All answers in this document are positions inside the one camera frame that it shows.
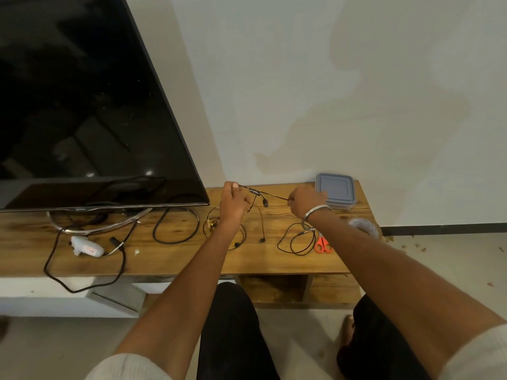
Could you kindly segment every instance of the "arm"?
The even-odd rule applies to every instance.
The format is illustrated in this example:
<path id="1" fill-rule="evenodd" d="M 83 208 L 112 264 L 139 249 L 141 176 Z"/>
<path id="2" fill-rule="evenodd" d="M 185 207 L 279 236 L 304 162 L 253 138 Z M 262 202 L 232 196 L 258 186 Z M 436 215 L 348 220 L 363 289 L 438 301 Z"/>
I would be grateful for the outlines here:
<path id="1" fill-rule="evenodd" d="M 289 197 L 302 218 L 326 203 L 308 185 Z M 396 325 L 432 378 L 477 335 L 506 321 L 442 277 L 388 244 L 349 226 L 327 209 L 308 217 L 337 251 L 360 286 Z"/>
<path id="2" fill-rule="evenodd" d="M 211 307 L 227 249 L 250 199 L 226 182 L 220 222 L 192 260 L 134 325 L 115 353 L 147 357 L 173 380 L 183 380 Z"/>

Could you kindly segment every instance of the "person's left hand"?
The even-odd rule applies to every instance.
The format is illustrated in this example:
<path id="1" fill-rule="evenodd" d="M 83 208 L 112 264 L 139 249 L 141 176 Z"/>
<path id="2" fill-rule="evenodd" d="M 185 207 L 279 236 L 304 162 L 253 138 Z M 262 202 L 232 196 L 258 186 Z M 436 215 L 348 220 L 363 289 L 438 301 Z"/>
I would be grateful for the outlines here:
<path id="1" fill-rule="evenodd" d="M 243 220 L 243 216 L 250 209 L 251 198 L 241 191 L 237 182 L 226 181 L 220 202 L 219 224 L 227 224 L 235 230 Z"/>

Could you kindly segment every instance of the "clear adhesive tape roll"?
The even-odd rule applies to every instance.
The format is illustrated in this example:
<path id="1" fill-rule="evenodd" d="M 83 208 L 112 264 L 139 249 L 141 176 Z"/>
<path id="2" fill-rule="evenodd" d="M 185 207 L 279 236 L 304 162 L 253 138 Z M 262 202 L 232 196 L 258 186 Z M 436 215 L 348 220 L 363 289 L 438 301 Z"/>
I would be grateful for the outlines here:
<path id="1" fill-rule="evenodd" d="M 370 235 L 373 238 L 378 239 L 380 237 L 377 225 L 372 223 L 370 220 L 366 220 L 363 217 L 354 217 L 353 219 L 350 219 L 349 225 L 353 226 L 354 228 L 358 228 L 360 230 L 365 231 L 368 235 Z"/>

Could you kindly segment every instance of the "scissors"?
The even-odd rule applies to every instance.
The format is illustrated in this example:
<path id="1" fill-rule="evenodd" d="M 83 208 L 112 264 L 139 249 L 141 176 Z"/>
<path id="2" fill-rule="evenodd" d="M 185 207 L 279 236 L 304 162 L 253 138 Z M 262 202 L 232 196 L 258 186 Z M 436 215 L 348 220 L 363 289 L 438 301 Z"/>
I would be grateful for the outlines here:
<path id="1" fill-rule="evenodd" d="M 327 240 L 322 236 L 322 233 L 318 233 L 318 241 L 315 243 L 315 251 L 317 253 L 331 253 L 333 248 L 331 245 L 327 242 Z"/>

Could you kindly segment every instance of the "television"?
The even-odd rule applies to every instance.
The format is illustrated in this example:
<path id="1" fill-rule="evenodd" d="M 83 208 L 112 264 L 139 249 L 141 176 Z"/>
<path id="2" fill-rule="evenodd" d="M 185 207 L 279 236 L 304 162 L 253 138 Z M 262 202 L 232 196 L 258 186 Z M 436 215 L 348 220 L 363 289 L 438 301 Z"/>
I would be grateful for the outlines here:
<path id="1" fill-rule="evenodd" d="M 0 89 L 0 211 L 209 204 L 125 0 L 0 0 Z"/>

